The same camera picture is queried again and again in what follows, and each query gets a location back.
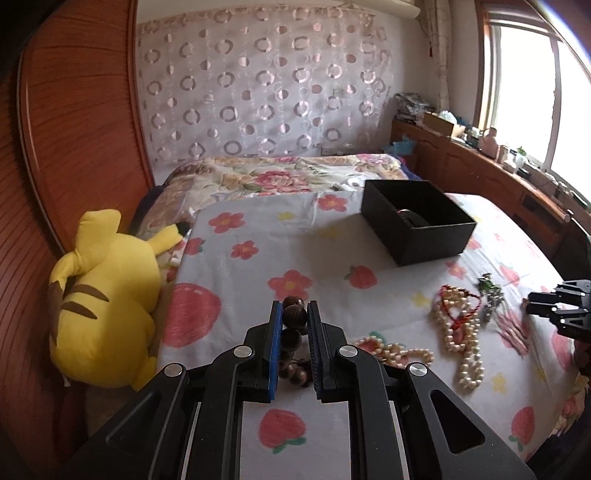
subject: wooden cabinet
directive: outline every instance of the wooden cabinet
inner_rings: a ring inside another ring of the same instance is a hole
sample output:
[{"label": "wooden cabinet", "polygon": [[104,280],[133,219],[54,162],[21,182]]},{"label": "wooden cabinet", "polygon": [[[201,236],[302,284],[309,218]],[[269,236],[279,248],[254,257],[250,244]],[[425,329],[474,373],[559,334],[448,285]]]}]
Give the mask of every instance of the wooden cabinet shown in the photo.
[{"label": "wooden cabinet", "polygon": [[437,184],[441,178],[443,155],[435,142],[429,140],[418,140],[416,146],[417,156],[420,161],[417,162],[416,174],[425,180]]},{"label": "wooden cabinet", "polygon": [[478,194],[478,161],[471,155],[448,152],[444,157],[444,168],[439,188],[444,192]]},{"label": "wooden cabinet", "polygon": [[519,225],[548,257],[562,240],[564,212],[525,180],[476,150],[416,125],[394,121],[392,140],[417,140],[415,172],[444,192],[480,195]]},{"label": "wooden cabinet", "polygon": [[489,199],[511,216],[521,198],[523,188],[494,164],[479,161],[478,195]]}]

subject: sheer curtain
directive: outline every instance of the sheer curtain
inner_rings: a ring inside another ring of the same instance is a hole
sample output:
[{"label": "sheer curtain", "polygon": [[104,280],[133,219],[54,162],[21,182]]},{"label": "sheer curtain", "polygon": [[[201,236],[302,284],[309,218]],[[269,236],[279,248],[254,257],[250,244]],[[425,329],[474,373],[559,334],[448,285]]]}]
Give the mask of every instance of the sheer curtain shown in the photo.
[{"label": "sheer curtain", "polygon": [[439,80],[437,103],[439,110],[449,110],[451,99],[447,74],[452,49],[452,17],[449,0],[423,0],[418,21],[429,37],[431,55],[436,61]]}]

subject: cardboard box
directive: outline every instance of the cardboard box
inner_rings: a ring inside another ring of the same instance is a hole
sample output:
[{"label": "cardboard box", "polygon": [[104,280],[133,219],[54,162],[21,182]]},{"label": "cardboard box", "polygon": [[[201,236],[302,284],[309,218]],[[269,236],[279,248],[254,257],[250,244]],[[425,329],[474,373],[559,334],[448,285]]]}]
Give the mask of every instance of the cardboard box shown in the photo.
[{"label": "cardboard box", "polygon": [[444,137],[461,137],[466,130],[464,125],[453,124],[429,112],[426,112],[423,116],[423,125],[431,130],[435,130]]},{"label": "cardboard box", "polygon": [[[412,227],[397,212],[412,210],[429,224]],[[367,180],[361,215],[398,265],[463,252],[476,222],[426,180]]]}]

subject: pikachu plush toy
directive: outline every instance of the pikachu plush toy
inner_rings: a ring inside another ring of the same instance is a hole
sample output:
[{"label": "pikachu plush toy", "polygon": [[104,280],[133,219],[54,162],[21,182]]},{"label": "pikachu plush toy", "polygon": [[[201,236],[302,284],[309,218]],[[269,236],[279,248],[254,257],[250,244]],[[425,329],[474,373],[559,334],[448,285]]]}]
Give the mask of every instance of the pikachu plush toy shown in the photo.
[{"label": "pikachu plush toy", "polygon": [[[148,241],[117,233],[117,210],[86,212],[73,252],[49,283],[51,360],[67,378],[103,388],[142,388],[155,374],[148,356],[160,292],[156,256],[183,239],[189,224],[160,230]],[[66,292],[66,281],[76,277]]]}]

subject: cabinet door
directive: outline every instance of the cabinet door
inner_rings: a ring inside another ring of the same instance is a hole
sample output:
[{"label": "cabinet door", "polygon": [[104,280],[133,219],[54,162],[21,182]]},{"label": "cabinet door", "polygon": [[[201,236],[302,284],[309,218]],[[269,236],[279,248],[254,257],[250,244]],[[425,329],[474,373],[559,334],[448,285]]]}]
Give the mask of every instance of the cabinet door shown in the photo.
[{"label": "cabinet door", "polygon": [[443,153],[436,142],[421,139],[416,146],[418,157],[416,174],[440,187]]},{"label": "cabinet door", "polygon": [[482,160],[468,154],[449,152],[446,155],[443,182],[440,188],[444,192],[479,194],[478,171]]},{"label": "cabinet door", "polygon": [[490,200],[507,215],[513,215],[519,203],[522,188],[511,175],[482,161],[478,183],[481,196]]}]

